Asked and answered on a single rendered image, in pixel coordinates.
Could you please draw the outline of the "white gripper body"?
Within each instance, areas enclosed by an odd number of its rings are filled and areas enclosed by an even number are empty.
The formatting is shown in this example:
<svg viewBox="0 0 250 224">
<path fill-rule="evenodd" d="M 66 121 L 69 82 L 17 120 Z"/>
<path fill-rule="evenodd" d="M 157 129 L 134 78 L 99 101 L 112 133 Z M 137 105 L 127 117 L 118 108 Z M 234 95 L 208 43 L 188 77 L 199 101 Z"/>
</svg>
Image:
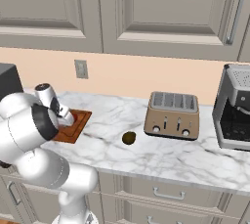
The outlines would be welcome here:
<svg viewBox="0 0 250 224">
<path fill-rule="evenodd" d="M 71 114 L 69 107 L 61 106 L 58 115 L 59 125 L 72 126 L 74 123 L 74 116 Z"/>
</svg>

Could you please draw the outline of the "reddish brown cutting board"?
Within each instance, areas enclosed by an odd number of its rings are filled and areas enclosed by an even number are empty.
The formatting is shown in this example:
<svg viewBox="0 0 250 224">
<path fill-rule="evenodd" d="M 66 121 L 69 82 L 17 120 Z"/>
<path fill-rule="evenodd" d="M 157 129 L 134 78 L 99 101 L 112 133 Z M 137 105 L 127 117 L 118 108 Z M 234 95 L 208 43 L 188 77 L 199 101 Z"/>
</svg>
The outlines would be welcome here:
<svg viewBox="0 0 250 224">
<path fill-rule="evenodd" d="M 59 133 L 53 138 L 54 141 L 74 144 L 92 115 L 91 112 L 81 110 L 71 110 L 70 112 L 74 116 L 73 125 L 61 126 Z"/>
</svg>

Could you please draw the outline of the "dark green avocado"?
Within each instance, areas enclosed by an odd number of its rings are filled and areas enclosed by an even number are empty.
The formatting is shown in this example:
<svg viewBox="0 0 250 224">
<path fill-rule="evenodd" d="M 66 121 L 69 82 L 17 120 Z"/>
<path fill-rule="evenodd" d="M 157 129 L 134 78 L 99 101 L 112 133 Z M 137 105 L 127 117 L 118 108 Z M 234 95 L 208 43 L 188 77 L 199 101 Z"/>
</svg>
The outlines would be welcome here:
<svg viewBox="0 0 250 224">
<path fill-rule="evenodd" d="M 135 143 L 135 141 L 136 141 L 136 133 L 133 131 L 128 131 L 124 133 L 122 136 L 122 142 L 125 145 L 132 145 Z"/>
</svg>

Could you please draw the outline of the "black appliance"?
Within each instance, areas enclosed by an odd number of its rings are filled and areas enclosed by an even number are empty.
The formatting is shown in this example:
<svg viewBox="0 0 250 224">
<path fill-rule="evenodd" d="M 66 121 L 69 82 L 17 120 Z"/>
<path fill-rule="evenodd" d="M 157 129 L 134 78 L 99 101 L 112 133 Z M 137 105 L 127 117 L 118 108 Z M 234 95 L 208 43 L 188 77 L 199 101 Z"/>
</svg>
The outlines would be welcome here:
<svg viewBox="0 0 250 224">
<path fill-rule="evenodd" d="M 9 94 L 22 91 L 17 67 L 14 64 L 0 63 L 0 101 Z"/>
</svg>

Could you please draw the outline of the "beige lower cupboard door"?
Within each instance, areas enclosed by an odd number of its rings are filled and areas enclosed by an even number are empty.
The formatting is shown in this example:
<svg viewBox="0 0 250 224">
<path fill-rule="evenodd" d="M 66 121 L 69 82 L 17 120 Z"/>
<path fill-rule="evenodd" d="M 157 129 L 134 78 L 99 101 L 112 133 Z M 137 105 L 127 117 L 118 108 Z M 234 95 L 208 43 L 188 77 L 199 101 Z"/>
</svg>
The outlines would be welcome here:
<svg viewBox="0 0 250 224">
<path fill-rule="evenodd" d="M 7 191 L 10 181 L 15 183 L 12 190 L 21 203 L 15 206 Z M 7 201 L 7 206 L 20 224 L 52 224 L 60 213 L 58 194 L 56 190 L 32 186 L 20 178 L 0 175 L 0 193 Z"/>
</svg>

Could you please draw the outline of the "beige cupboard door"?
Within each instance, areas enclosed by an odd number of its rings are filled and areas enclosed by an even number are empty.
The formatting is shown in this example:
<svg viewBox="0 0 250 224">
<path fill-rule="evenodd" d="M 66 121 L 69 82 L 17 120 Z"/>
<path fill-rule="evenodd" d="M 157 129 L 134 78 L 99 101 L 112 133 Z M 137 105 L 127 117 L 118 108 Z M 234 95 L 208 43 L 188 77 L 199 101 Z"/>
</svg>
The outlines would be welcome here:
<svg viewBox="0 0 250 224">
<path fill-rule="evenodd" d="M 100 0 L 104 51 L 110 54 L 230 61 L 238 59 L 250 17 L 244 0 L 226 45 L 238 0 Z"/>
<path fill-rule="evenodd" d="M 0 47 L 100 53 L 99 0 L 0 0 Z"/>
<path fill-rule="evenodd" d="M 15 183 L 12 190 L 21 203 L 15 206 L 7 191 L 10 181 Z M 20 224 L 52 224 L 60 213 L 58 194 L 56 190 L 32 186 L 20 178 L 0 175 L 0 193 L 7 201 L 7 206 Z"/>
<path fill-rule="evenodd" d="M 242 63 L 250 63 L 250 17 L 248 18 L 237 60 Z"/>
</svg>

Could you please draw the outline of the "beige drawer front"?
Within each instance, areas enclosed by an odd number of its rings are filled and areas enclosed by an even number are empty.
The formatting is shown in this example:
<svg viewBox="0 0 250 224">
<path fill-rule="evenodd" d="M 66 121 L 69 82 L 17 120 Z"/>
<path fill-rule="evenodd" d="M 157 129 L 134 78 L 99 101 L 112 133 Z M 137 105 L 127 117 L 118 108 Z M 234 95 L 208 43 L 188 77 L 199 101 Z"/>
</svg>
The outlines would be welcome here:
<svg viewBox="0 0 250 224">
<path fill-rule="evenodd" d="M 102 194 L 104 224 L 148 224 L 149 216 L 173 216 L 184 224 L 239 224 L 240 219 Z"/>
<path fill-rule="evenodd" d="M 220 193 L 212 190 L 103 172 L 100 173 L 100 183 L 101 191 L 107 194 L 125 193 L 137 197 L 149 198 L 154 201 L 177 202 L 201 207 L 217 207 L 219 210 L 223 210 L 230 199 L 229 193 Z M 186 192 L 186 196 L 183 201 L 156 197 L 153 194 L 152 187 L 157 187 L 160 194 L 177 196 L 180 192 Z"/>
</svg>

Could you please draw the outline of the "tan four-slot toaster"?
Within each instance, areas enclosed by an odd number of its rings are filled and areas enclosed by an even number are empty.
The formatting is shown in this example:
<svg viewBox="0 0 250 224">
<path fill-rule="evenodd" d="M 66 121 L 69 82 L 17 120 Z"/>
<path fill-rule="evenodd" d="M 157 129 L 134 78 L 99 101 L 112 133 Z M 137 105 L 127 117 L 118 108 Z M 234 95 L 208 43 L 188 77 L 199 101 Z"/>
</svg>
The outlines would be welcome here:
<svg viewBox="0 0 250 224">
<path fill-rule="evenodd" d="M 152 92 L 144 132 L 157 137 L 196 140 L 199 134 L 197 97 L 190 94 Z"/>
</svg>

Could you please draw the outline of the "beige upper cupboard door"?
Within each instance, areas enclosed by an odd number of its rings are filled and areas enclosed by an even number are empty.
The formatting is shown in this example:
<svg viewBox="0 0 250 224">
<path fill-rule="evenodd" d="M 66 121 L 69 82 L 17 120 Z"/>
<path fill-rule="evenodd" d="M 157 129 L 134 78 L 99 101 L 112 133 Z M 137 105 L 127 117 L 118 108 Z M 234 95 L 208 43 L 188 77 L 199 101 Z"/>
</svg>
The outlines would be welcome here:
<svg viewBox="0 0 250 224">
<path fill-rule="evenodd" d="M 0 0 L 0 47 L 100 53 L 99 0 Z"/>
<path fill-rule="evenodd" d="M 248 18 L 237 60 L 242 63 L 250 63 L 250 17 Z"/>
<path fill-rule="evenodd" d="M 244 0 L 226 45 L 238 0 L 100 0 L 104 51 L 110 54 L 230 61 L 238 59 L 250 17 Z"/>
</svg>

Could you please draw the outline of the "silver coffee machine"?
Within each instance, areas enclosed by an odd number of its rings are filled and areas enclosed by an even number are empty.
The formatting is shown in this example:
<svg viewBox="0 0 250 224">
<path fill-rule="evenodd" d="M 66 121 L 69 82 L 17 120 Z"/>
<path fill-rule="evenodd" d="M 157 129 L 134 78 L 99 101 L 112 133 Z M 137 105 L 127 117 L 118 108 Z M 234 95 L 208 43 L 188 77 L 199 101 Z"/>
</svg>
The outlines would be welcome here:
<svg viewBox="0 0 250 224">
<path fill-rule="evenodd" d="M 250 152 L 250 66 L 224 65 L 212 116 L 222 149 Z"/>
</svg>

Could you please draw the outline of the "grey wall outlet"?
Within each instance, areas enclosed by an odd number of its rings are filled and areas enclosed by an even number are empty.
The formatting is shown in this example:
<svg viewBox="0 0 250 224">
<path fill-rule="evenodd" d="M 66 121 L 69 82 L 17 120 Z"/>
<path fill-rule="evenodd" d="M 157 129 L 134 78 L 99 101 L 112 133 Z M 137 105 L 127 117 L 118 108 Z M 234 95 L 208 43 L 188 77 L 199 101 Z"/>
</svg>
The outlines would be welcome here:
<svg viewBox="0 0 250 224">
<path fill-rule="evenodd" d="M 76 71 L 76 77 L 77 78 L 88 78 L 88 68 L 87 68 L 87 62 L 85 60 L 75 60 L 75 71 Z"/>
</svg>

